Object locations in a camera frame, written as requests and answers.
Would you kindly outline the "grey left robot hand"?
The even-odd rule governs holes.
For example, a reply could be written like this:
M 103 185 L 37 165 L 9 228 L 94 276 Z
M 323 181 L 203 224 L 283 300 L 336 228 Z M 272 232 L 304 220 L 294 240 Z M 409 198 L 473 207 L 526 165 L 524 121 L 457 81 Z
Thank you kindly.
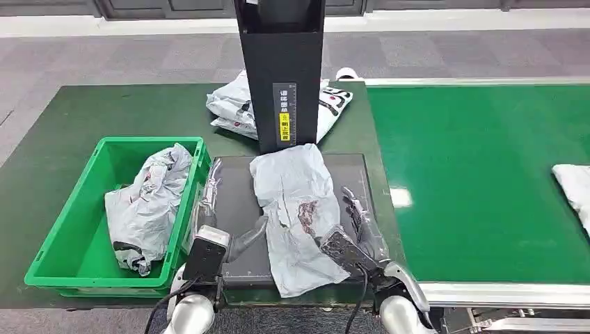
M 235 236 L 218 228 L 217 202 L 218 189 L 223 184 L 221 158 L 213 160 L 205 182 L 202 195 L 197 200 L 196 215 L 193 222 L 190 257 L 205 258 L 205 253 L 212 253 L 218 264 L 237 260 L 247 249 L 264 235 L 268 217 L 261 215 L 251 229 Z

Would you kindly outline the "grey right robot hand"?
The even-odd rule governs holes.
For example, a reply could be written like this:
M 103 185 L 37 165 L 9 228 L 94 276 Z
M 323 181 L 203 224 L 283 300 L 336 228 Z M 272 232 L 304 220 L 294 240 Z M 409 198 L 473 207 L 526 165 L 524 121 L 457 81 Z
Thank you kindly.
M 371 212 L 363 207 L 360 199 L 349 187 L 341 186 L 341 191 L 348 205 L 346 210 L 351 216 L 357 245 L 375 262 L 381 266 L 386 265 L 391 260 L 389 248 L 377 224 L 373 221 Z

